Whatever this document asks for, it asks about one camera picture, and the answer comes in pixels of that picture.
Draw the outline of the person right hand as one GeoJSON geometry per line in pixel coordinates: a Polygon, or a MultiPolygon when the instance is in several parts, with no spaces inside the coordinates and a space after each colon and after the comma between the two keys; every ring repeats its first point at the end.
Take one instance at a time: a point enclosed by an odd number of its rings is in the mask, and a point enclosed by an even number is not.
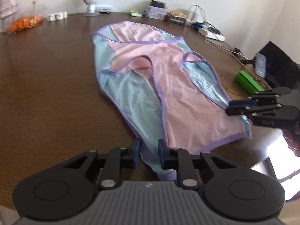
{"type": "Polygon", "coordinates": [[[295,130],[283,130],[283,136],[287,142],[288,148],[294,152],[294,155],[300,156],[299,127],[295,130]]]}

